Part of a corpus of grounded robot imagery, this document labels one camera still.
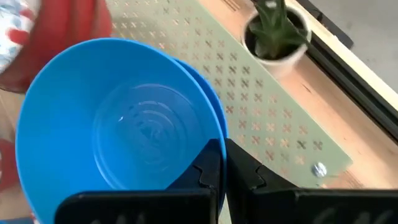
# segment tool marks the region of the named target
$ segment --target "gray surface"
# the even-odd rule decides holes
[[[398,92],[398,1],[310,1],[352,38],[352,51]]]

